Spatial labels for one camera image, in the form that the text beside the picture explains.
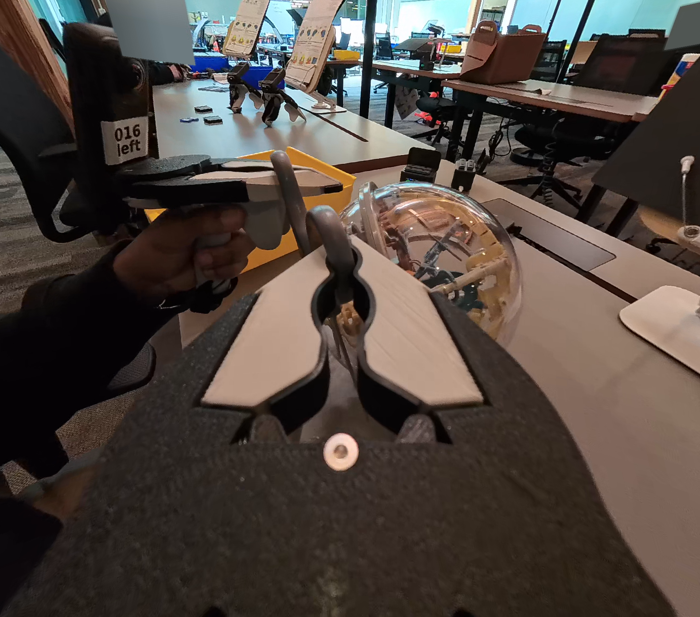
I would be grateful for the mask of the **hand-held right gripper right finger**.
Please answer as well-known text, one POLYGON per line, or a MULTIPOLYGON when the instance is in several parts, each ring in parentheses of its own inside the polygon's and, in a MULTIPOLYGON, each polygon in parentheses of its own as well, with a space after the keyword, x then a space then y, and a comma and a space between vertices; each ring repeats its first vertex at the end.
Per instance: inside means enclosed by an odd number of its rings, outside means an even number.
POLYGON ((355 278, 369 299, 356 346, 373 380, 428 408, 481 405, 484 397, 428 289, 358 237, 355 278))

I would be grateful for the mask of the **yellow plastic bin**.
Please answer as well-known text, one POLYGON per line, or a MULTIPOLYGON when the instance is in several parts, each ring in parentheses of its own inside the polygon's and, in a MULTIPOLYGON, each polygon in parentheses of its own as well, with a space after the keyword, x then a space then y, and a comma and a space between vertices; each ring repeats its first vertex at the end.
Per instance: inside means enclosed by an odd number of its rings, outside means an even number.
MULTIPOLYGON (((258 153, 248 154, 236 158, 212 158, 211 164, 205 168, 206 173, 211 171, 233 171, 233 165, 238 163, 243 166, 250 166, 254 162, 267 162, 272 156, 273 150, 266 150, 258 153)), ((333 166, 323 160, 313 157, 309 153, 306 153, 300 149, 296 149, 292 146, 285 148, 285 152, 288 155, 291 163, 294 167, 300 167, 302 169, 313 169, 314 171, 319 171, 325 174, 337 183, 342 185, 342 189, 337 192, 331 192, 329 194, 320 195, 310 195, 304 196, 304 205, 306 208, 311 209, 316 206, 325 205, 332 207, 337 213, 340 213, 345 209, 351 201, 351 192, 355 186, 356 176, 352 172, 347 172, 345 170, 339 169, 337 166, 333 166)), ((282 258, 284 256, 290 255, 297 251, 297 242, 293 235, 292 229, 289 229, 285 235, 281 237, 281 241, 277 247, 270 251, 263 250, 261 248, 256 248, 252 254, 249 256, 249 262, 244 271, 251 271, 257 267, 260 267, 268 262, 272 262, 276 259, 282 258)))

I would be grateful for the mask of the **wooden office desk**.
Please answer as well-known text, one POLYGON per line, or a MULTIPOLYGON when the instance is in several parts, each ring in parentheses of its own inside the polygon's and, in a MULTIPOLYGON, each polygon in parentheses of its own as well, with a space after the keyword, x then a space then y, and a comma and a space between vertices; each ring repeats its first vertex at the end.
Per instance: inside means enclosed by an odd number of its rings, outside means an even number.
POLYGON ((510 187, 533 186, 538 197, 553 207, 557 195, 579 211, 582 191, 555 176, 556 167, 589 157, 603 160, 651 113, 656 96, 630 95, 589 87, 525 80, 484 85, 446 80, 456 105, 447 159, 470 160, 484 115, 493 115, 522 127, 545 128, 538 136, 541 156, 538 175, 503 181, 510 187))

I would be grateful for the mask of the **small black charger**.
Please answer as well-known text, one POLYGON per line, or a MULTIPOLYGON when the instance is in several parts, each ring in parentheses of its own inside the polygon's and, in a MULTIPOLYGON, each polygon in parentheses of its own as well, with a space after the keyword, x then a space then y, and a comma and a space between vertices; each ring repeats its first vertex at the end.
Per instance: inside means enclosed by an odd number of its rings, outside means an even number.
POLYGON ((488 163, 489 158, 485 154, 482 154, 477 159, 458 159, 454 166, 450 184, 451 189, 461 194, 469 194, 476 176, 484 173, 488 163))

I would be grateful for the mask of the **small cardboard instruction board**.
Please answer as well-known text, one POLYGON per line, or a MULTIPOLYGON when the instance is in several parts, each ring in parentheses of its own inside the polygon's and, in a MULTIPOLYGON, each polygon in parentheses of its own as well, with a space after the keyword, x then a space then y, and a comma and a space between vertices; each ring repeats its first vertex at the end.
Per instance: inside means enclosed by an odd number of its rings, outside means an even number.
POLYGON ((250 59, 255 52, 270 0, 241 0, 224 39, 221 52, 235 59, 250 59))

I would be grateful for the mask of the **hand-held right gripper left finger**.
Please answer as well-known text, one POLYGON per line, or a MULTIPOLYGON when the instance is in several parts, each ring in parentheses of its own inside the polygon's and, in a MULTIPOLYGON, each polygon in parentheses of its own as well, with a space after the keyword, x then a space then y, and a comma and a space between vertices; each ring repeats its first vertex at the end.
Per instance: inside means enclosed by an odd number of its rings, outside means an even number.
POLYGON ((262 286, 202 404, 261 408, 316 378, 328 348, 311 307, 329 277, 326 250, 320 247, 262 286))

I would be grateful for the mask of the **black floor lamp pole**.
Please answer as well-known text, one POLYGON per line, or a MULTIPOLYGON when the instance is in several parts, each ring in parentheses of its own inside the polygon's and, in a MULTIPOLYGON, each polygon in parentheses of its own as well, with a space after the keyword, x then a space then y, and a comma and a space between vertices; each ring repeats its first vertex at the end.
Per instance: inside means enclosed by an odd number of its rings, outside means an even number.
POLYGON ((372 83, 372 61, 374 54, 374 33, 377 17, 377 0, 365 0, 365 27, 362 53, 362 79, 359 115, 369 118, 372 83))

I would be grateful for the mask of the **brown tote bag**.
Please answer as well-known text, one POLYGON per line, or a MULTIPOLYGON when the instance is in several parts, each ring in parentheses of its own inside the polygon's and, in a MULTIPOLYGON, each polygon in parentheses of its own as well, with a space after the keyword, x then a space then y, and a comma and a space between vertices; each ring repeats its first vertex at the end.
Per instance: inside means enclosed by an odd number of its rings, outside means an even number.
POLYGON ((459 79, 483 85, 526 80, 545 39, 538 25, 529 24, 504 35, 494 21, 482 20, 468 40, 459 79))

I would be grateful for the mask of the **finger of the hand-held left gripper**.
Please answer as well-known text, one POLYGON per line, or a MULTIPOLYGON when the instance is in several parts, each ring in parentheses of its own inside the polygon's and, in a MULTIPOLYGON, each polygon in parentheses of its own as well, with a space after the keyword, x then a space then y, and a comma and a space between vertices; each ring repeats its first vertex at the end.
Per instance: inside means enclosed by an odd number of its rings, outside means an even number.
POLYGON ((221 163, 221 171, 238 174, 276 175, 269 159, 230 159, 221 163))
MULTIPOLYGON (((315 169, 293 169, 302 197, 337 193, 343 184, 315 169)), ((188 179, 188 205, 242 204, 282 198, 281 182, 273 169, 220 169, 188 179)))

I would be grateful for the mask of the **grey handled scissors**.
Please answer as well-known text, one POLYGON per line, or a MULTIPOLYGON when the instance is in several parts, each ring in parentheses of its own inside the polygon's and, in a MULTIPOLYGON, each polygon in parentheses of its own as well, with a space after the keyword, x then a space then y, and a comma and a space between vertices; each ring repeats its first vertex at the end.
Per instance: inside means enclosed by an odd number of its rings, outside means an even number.
MULTIPOLYGON (((342 226, 336 212, 325 205, 314 207, 311 211, 306 208, 291 160, 284 151, 274 151, 271 163, 284 200, 285 217, 292 229, 300 255, 305 258, 318 247, 327 246, 331 254, 338 256, 339 267, 352 265, 353 255, 345 255, 339 247, 342 226)), ((333 333, 335 346, 344 359, 346 369, 356 381, 355 366, 351 361, 338 323, 338 316, 341 315, 343 306, 349 303, 352 295, 351 287, 337 282, 335 304, 326 322, 333 333)))

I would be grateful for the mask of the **spare hand-held gripper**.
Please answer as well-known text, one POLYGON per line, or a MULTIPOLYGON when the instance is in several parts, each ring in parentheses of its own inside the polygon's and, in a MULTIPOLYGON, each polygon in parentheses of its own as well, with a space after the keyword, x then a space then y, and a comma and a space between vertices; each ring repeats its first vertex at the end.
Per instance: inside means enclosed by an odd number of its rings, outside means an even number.
POLYGON ((260 81, 260 92, 264 101, 264 111, 261 120, 266 127, 271 128, 278 119, 283 108, 291 122, 298 119, 306 121, 306 116, 297 102, 284 90, 285 69, 277 67, 272 69, 267 76, 260 81))
POLYGON ((240 114, 243 102, 249 96, 256 110, 264 107, 264 100, 258 90, 253 88, 244 75, 249 72, 250 63, 247 60, 237 62, 227 73, 230 103, 228 108, 233 114, 240 114))

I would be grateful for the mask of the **black display board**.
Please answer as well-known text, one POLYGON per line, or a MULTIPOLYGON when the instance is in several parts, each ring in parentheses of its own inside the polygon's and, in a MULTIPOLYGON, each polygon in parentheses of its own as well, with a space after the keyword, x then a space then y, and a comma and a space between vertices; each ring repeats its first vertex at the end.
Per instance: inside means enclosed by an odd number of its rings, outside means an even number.
POLYGON ((593 184, 643 207, 681 219, 683 157, 695 158, 687 175, 687 219, 699 223, 699 63, 657 103, 594 175, 593 184))

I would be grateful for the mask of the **small black case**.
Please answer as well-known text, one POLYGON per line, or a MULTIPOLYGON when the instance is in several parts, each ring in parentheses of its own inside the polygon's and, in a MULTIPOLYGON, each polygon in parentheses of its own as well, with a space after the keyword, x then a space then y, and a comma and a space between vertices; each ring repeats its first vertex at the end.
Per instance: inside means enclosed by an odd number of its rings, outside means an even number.
POLYGON ((440 151, 428 147, 411 147, 407 165, 400 172, 400 182, 434 184, 442 155, 440 151))

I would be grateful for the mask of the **tall cardboard instruction board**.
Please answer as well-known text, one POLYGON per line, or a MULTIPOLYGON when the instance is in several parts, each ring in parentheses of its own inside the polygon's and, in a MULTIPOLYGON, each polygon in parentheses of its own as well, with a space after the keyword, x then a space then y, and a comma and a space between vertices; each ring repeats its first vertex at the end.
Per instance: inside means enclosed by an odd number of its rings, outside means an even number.
POLYGON ((313 110, 334 112, 336 103, 317 88, 328 63, 336 32, 333 20, 345 0, 311 0, 285 68, 285 85, 313 97, 313 110))

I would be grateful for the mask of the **person's left hand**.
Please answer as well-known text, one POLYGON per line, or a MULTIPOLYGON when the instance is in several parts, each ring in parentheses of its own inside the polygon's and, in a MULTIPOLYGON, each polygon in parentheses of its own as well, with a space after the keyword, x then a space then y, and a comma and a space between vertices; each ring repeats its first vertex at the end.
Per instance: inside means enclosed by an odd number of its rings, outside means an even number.
POLYGON ((255 248, 239 207, 165 211, 113 259, 116 279, 152 305, 197 286, 200 275, 238 277, 255 248))

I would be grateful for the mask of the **clear maze puzzle ball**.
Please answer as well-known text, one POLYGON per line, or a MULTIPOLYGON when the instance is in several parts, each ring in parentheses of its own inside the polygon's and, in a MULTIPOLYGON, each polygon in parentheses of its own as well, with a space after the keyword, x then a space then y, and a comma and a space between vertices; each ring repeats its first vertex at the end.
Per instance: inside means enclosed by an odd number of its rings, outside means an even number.
POLYGON ((493 340, 512 340, 520 261, 507 230, 477 201, 427 182, 369 182, 339 217, 349 236, 445 296, 493 340))

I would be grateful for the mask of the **person's left forearm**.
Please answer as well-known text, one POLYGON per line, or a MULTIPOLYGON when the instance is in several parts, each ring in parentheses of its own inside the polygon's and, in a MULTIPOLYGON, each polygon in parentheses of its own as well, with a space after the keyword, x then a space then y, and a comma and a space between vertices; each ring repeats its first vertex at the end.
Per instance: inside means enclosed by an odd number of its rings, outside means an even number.
POLYGON ((138 298, 117 278, 112 247, 89 269, 41 281, 1 317, 1 464, 28 460, 77 411, 98 402, 176 311, 138 298))

